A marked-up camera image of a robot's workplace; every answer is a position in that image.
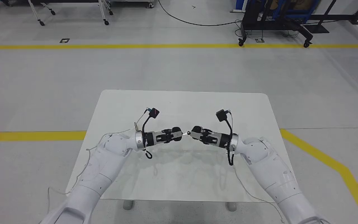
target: table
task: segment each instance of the table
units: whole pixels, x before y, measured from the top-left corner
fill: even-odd
[[[217,120],[215,113],[220,109],[230,109],[234,133],[240,134],[243,139],[265,136],[292,170],[269,98],[265,94],[104,90],[66,191],[71,189],[87,162],[86,148],[95,146],[105,133],[133,127],[146,107],[160,111],[156,119],[149,120],[146,131],[178,126],[185,132],[200,125],[224,133],[229,133],[229,129],[225,122]],[[149,147],[148,151],[153,154],[151,160],[142,152],[132,152],[102,199],[258,202],[240,185],[234,169],[228,165],[224,149],[183,137],[180,142],[159,144]],[[235,157],[234,164],[251,194],[273,202],[240,156]]]

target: table leg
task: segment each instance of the table leg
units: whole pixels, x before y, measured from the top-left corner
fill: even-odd
[[[226,202],[225,204],[229,211],[231,212],[236,211],[236,202]]]
[[[35,14],[35,16],[36,16],[38,22],[40,23],[40,25],[41,25],[41,26],[45,26],[44,22],[42,22],[42,21],[40,20],[39,16],[37,15],[36,10],[35,10],[35,7],[34,7],[34,4],[32,4],[31,0],[28,0],[28,2],[29,2],[29,4],[30,4],[30,7],[31,7],[32,11],[34,12],[34,14]]]
[[[123,201],[123,209],[124,210],[131,210],[133,208],[133,200],[124,200]]]

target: black cable on floor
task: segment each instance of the black cable on floor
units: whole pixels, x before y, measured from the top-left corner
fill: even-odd
[[[161,4],[161,1],[158,0],[159,4],[161,5],[162,9],[164,10],[164,12],[166,12],[166,14],[168,14],[169,16],[171,16],[172,18],[175,18],[176,20],[179,20],[181,22],[184,22],[186,24],[191,24],[191,25],[195,25],[195,26],[225,26],[225,25],[229,25],[229,24],[236,24],[237,23],[237,20],[235,20],[235,22],[227,22],[225,24],[214,24],[214,25],[206,25],[206,24],[195,24],[193,22],[187,22],[187,21],[184,21],[184,20],[181,20],[180,18],[177,18],[173,15],[171,15],[169,12],[167,12],[167,10],[162,6]]]

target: white cable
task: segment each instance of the white cable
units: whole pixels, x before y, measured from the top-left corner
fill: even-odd
[[[140,116],[140,118],[136,121],[136,124],[141,120],[141,118],[144,116],[145,112],[148,111],[148,108],[144,111],[144,113]],[[88,160],[86,162],[86,165],[84,166],[83,170],[76,176],[76,181],[74,182],[73,186],[71,187],[71,190],[68,191],[68,192],[65,192],[65,193],[62,193],[56,189],[54,189],[52,186],[49,186],[47,188],[47,200],[48,200],[48,206],[47,206],[47,214],[50,212],[50,189],[53,190],[54,192],[58,193],[58,194],[62,194],[62,195],[67,195],[69,193],[72,192],[73,188],[76,186],[77,182],[78,182],[78,178],[83,174],[84,170],[87,168],[88,166],[88,163],[90,162],[90,159],[91,159],[91,150],[95,149],[98,147],[98,145],[101,143],[102,139],[104,136],[108,135],[108,134],[119,134],[119,133],[123,133],[123,132],[127,132],[129,130],[132,130],[133,128],[130,128],[130,129],[127,129],[127,130],[123,130],[121,132],[109,132],[109,133],[106,133],[104,135],[102,135],[100,141],[96,144],[96,146],[92,147],[92,148],[87,148],[86,151],[88,151]]]
[[[234,168],[236,177],[237,177],[237,179],[240,181],[240,184],[241,184],[241,186],[244,188],[245,192],[246,192],[248,195],[250,195],[252,198],[256,198],[255,196],[253,196],[252,194],[250,194],[250,192],[245,188],[245,186],[244,186],[243,183],[241,182],[239,176],[237,175],[235,165],[233,166],[233,168]],[[260,199],[260,198],[256,198],[256,199],[257,199],[257,200],[260,200],[260,201],[262,201],[262,202],[265,202],[265,203],[268,203],[268,204],[272,205],[272,206],[276,209],[276,211],[278,212],[278,214],[280,215],[280,217],[281,217],[281,222],[282,222],[282,223],[285,223],[284,218],[282,217],[282,215],[281,215],[281,213],[279,212],[278,208],[276,208],[276,206],[275,206],[273,203],[268,202],[268,201],[263,200],[263,199]]]

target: black cable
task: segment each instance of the black cable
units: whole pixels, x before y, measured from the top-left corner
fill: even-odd
[[[286,37],[290,37],[290,38],[295,39],[295,38],[297,38],[297,36],[299,35],[299,33],[300,33],[300,32],[297,31],[295,34],[290,34],[290,32],[287,31],[287,34],[283,34],[282,36],[284,36],[285,38],[286,38]]]
[[[230,123],[228,122],[228,119],[226,119],[225,122],[228,124],[228,126],[230,128],[230,141],[231,141],[231,139],[233,138],[233,129],[232,129]],[[230,142],[228,142],[228,145],[226,146],[226,150],[227,150],[227,153],[228,153],[229,165],[233,166],[234,165],[234,155],[235,154],[233,153],[232,156],[231,156],[231,159],[230,159]]]
[[[177,18],[173,15],[171,15],[169,12],[167,12],[167,10],[162,6],[161,4],[161,1],[158,0],[159,4],[161,5],[162,9],[164,10],[164,12],[166,12],[166,14],[168,14],[169,16],[171,16],[172,18],[175,18],[176,20],[179,20],[181,22],[184,22],[186,24],[191,24],[191,25],[195,25],[195,26],[224,26],[224,25],[229,25],[229,24],[235,24],[236,23],[236,20],[235,22],[227,22],[225,24],[214,24],[214,25],[206,25],[206,24],[195,24],[195,23],[192,23],[192,22],[187,22],[187,21],[184,21],[184,20],[181,20],[180,18]]]
[[[148,117],[146,120],[145,120],[145,122],[144,122],[144,124],[143,124],[143,126],[142,126],[142,140],[143,140],[143,146],[144,146],[144,149],[143,149],[143,151],[145,151],[145,136],[144,136],[144,127],[145,127],[145,124],[148,122],[148,120],[149,120],[149,118],[150,117]]]
[[[150,160],[153,158],[153,155],[147,150],[145,150],[145,156]]]
[[[237,37],[239,37],[239,38],[242,38],[242,36],[240,36],[240,35],[238,35],[238,34],[236,33],[238,30],[241,30],[240,26],[237,25],[238,22],[241,22],[241,20],[235,20],[235,25],[238,27],[238,29],[235,30],[235,35],[236,35]]]

